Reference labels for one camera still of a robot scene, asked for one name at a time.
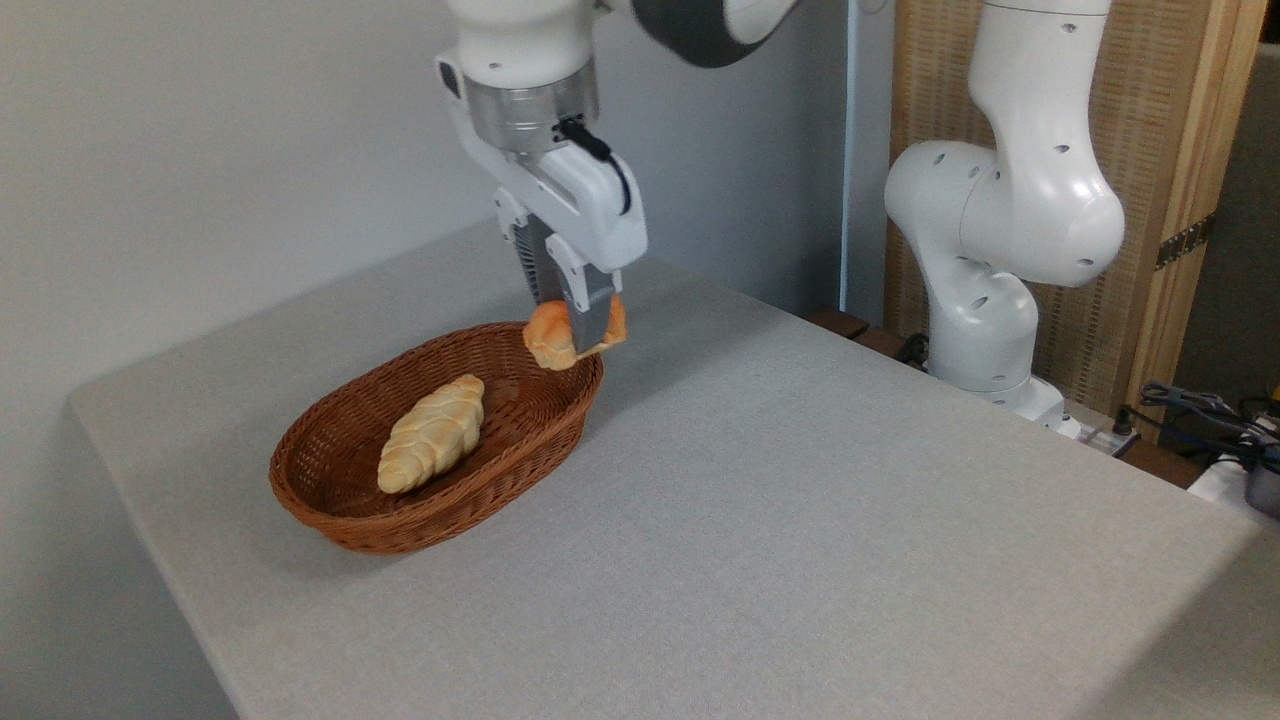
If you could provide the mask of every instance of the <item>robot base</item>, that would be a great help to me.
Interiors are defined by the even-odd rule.
[[[1010,389],[973,392],[973,395],[1044,425],[1061,436],[1071,439],[1080,437],[1080,423],[1066,414],[1062,393],[1034,375]]]

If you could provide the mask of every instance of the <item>black cable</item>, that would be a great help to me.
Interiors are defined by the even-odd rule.
[[[1251,452],[1249,448],[1244,447],[1244,446],[1228,445],[1228,443],[1222,443],[1222,442],[1216,442],[1216,441],[1210,441],[1210,439],[1204,439],[1204,438],[1198,438],[1198,437],[1194,437],[1194,436],[1189,436],[1189,434],[1185,434],[1185,433],[1178,430],[1176,428],[1172,428],[1172,427],[1167,425],[1166,423],[1161,423],[1160,420],[1156,420],[1155,418],[1149,418],[1147,415],[1143,415],[1137,409],[1134,409],[1132,405],[1121,405],[1120,407],[1121,407],[1121,410],[1125,410],[1125,411],[1133,414],[1134,418],[1138,418],[1139,420],[1142,420],[1142,421],[1144,421],[1144,423],[1147,423],[1149,425],[1157,427],[1161,430],[1165,430],[1165,432],[1175,436],[1178,439],[1181,439],[1184,442],[1190,442],[1190,443],[1198,445],[1201,447],[1206,447],[1208,450],[1213,450],[1213,451],[1221,452],[1224,455],[1234,455],[1234,456],[1244,459],[1244,460],[1252,460],[1254,462],[1261,462],[1268,470],[1276,471],[1275,468],[1274,468],[1275,459],[1272,456],[1267,455],[1266,451],[1263,451],[1263,452]]]
[[[627,182],[627,176],[622,173],[622,165],[618,164],[618,159],[609,155],[608,163],[613,165],[613,172],[618,173],[618,182],[622,183],[622,211],[620,215],[626,215],[631,211],[631,183]]]
[[[1193,414],[1206,423],[1225,428],[1234,434],[1266,434],[1280,439],[1280,433],[1243,418],[1221,396],[1211,392],[1193,392],[1152,380],[1142,386],[1140,396],[1144,407],[1183,410],[1184,415],[1175,419]]]
[[[604,142],[599,137],[591,135],[591,131],[586,129],[577,118],[564,118],[554,128],[556,132],[564,136],[564,140],[577,145],[582,150],[586,150],[588,155],[595,158],[602,163],[608,163],[613,168],[614,173],[618,173],[618,182],[622,183],[622,211],[620,215],[626,215],[631,211],[631,183],[627,182],[626,173],[622,172],[622,165],[618,164],[617,158],[613,156],[613,149],[609,147],[608,142]]]
[[[915,333],[902,342],[902,347],[893,354],[893,360],[899,363],[915,363],[924,366],[929,361],[929,336]]]

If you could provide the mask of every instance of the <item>wooden board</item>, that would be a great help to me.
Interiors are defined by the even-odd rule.
[[[1206,33],[1201,46],[1165,214],[1165,237],[1217,208],[1266,8],[1265,0],[1220,1],[1211,6],[1208,27],[1219,32]],[[1134,342],[1126,402],[1137,404],[1138,391],[1148,380],[1172,382],[1203,260],[1201,246],[1155,273]],[[1156,434],[1149,429],[1143,432],[1148,437]]]

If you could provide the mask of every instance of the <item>table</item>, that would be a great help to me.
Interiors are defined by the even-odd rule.
[[[246,720],[1280,716],[1268,533],[652,260],[561,468],[433,548],[330,544],[271,450],[364,370],[526,316],[493,236],[74,393]]]

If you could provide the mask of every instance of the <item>white wall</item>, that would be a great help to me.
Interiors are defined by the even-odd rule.
[[[844,3],[719,73],[604,26],[654,251],[832,302]],[[436,0],[0,4],[0,717],[230,716],[67,395],[488,218],[451,38]]]

